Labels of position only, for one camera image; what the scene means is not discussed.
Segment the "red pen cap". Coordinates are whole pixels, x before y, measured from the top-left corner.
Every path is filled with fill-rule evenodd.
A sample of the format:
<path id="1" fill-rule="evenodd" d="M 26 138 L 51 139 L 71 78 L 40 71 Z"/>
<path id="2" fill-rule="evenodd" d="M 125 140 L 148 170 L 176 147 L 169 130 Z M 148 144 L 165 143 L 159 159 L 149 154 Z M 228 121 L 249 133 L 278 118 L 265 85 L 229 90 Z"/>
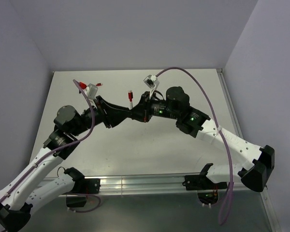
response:
<path id="1" fill-rule="evenodd" d="M 128 91 L 128 98 L 129 98 L 129 101 L 132 102 L 133 92 L 131 90 Z"/>

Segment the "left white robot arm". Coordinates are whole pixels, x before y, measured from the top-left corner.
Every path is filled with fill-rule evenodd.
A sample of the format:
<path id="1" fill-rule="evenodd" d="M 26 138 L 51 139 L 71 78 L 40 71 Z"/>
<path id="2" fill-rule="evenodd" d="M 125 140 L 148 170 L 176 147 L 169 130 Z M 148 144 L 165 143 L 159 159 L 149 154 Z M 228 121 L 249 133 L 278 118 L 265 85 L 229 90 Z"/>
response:
<path id="1" fill-rule="evenodd" d="M 48 184 L 37 187 L 41 181 L 61 164 L 82 142 L 76 136 L 104 123 L 117 126 L 130 117 L 131 111 L 105 102 L 100 96 L 94 104 L 79 114 L 71 105 L 61 107 L 54 119 L 55 128 L 44 142 L 34 160 L 5 188 L 0 190 L 0 224 L 7 232 L 21 230 L 31 216 L 64 193 L 80 194 L 86 187 L 85 176 L 71 167 Z"/>

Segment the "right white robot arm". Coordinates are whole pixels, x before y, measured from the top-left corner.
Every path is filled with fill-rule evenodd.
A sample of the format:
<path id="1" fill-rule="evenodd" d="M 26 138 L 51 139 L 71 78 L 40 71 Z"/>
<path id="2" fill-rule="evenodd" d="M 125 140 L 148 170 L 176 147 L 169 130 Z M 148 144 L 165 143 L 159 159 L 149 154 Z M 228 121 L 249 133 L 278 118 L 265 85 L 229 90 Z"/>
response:
<path id="1" fill-rule="evenodd" d="M 189 96 L 182 87 L 171 87 L 164 100 L 150 98 L 146 91 L 131 109 L 131 118 L 148 122 L 152 116 L 176 120 L 176 127 L 183 133 L 207 142 L 230 155 L 234 182 L 242 182 L 255 192 L 262 192 L 275 167 L 275 150 L 265 145 L 254 145 L 231 133 L 189 103 Z"/>

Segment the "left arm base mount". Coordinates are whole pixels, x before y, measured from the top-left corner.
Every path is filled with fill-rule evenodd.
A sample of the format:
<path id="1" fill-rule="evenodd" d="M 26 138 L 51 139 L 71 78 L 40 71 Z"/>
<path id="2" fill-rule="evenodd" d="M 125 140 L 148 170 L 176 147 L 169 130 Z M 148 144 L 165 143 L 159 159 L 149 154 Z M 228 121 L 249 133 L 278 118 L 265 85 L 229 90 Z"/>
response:
<path id="1" fill-rule="evenodd" d="M 81 212 L 77 209 L 85 207 L 87 203 L 92 203 L 95 207 L 83 210 L 83 212 L 90 212 L 100 207 L 102 203 L 101 198 L 98 196 L 100 183 L 101 180 L 99 178 L 84 178 L 77 181 L 73 189 L 67 193 L 66 206 L 70 210 L 76 210 L 76 212 Z"/>

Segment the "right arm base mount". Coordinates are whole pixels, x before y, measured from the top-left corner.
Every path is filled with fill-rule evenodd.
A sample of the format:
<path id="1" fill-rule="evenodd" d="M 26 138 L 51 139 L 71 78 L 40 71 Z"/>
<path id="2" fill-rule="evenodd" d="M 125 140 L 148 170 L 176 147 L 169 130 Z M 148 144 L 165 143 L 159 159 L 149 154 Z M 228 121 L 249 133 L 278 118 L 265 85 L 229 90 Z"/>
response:
<path id="1" fill-rule="evenodd" d="M 218 202 L 219 195 L 218 190 L 227 189 L 228 184 L 226 182 L 213 183 L 204 175 L 185 175 L 182 186 L 187 191 L 204 191 L 199 193 L 198 198 L 204 204 L 214 204 Z"/>

